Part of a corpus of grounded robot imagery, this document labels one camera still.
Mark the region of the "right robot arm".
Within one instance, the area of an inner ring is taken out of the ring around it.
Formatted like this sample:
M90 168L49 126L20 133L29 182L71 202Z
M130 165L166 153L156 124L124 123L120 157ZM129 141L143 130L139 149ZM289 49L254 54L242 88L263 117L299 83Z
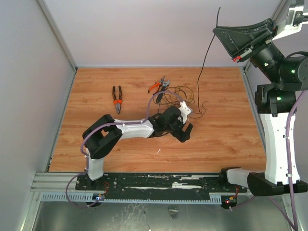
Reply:
M278 26L267 19L250 26L218 26L213 33L235 62L250 60L269 80L258 85L255 104L266 146L264 172L239 167L223 168L218 185L229 192L235 185L248 188L254 196L305 193L295 162L294 134L296 92L308 88L308 54L298 51L284 56L273 43Z

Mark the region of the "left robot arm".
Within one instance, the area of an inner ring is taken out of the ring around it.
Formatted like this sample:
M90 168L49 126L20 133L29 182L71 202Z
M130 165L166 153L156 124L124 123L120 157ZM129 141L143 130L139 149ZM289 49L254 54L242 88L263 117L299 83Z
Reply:
M156 138L171 134L180 142L190 138L193 124L183 130L192 109L185 102L180 107L171 106L142 120L122 121L104 115L82 134L81 152L87 157L87 185L93 190L103 186L104 158L118 141L130 138Z

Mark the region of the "black adjustable wrench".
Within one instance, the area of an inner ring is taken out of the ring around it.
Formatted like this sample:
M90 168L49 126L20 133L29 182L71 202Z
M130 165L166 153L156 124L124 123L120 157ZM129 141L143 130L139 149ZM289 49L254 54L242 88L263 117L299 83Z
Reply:
M162 82L162 87L161 89L159 90L159 94L155 100L156 103L160 103L162 98L163 98L163 95L164 95L164 91L167 89L167 87L169 86L170 84L170 80L167 80L167 81L163 81Z

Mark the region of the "orange needle nose pliers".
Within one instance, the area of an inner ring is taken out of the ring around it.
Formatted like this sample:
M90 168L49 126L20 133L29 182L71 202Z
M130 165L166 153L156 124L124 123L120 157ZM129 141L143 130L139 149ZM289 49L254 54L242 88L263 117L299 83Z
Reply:
M155 95L156 93L158 93L158 92L160 91L160 89L161 89L162 87L166 87L167 84L165 83L164 79L165 79L165 76L163 76L159 81L155 82L155 83L148 89L148 93L150 93L152 89L156 88L156 92L154 93L154 95Z

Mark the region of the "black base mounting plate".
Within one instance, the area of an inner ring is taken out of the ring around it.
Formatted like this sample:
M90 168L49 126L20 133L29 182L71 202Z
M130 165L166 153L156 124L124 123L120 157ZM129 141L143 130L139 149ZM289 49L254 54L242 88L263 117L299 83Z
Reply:
M243 186L220 185L217 173L105 173L97 180L85 175L77 178L75 189L106 190L108 199L180 201L247 192Z

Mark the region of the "orange black combination pliers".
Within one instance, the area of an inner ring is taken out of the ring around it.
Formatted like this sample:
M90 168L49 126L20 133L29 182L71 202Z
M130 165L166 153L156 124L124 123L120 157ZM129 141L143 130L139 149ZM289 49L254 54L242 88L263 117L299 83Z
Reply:
M119 114L120 111L121 111L121 104L123 102L123 100L122 100L123 93L122 93L121 86L118 86L119 96L116 97L116 91L115 90L116 90L116 87L113 86L113 88L112 88L113 103L115 105L116 112Z

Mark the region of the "left aluminium frame post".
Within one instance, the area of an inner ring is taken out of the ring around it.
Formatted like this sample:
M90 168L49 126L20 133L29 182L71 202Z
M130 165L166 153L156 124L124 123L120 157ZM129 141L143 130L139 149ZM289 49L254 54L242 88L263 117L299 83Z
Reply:
M67 43L64 40L64 37L62 36L62 33L60 32L59 27L56 24L55 19L53 18L51 11L46 3L45 0L36 0L37 4L39 5L42 13L44 14L44 17L46 18L53 34L55 35L59 45L61 46L62 51L64 52L71 68L74 70L74 72L76 73L78 70L78 66L73 58L73 55L71 53L71 51L68 48Z

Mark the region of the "aluminium front rail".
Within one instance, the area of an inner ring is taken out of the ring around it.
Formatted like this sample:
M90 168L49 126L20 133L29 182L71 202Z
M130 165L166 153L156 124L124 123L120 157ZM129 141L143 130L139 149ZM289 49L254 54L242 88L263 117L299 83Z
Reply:
M77 173L37 173L31 190L63 192L108 192L138 190L196 190L198 193L234 195L250 193L243 186L219 186L217 173L104 173L103 177L91 181Z

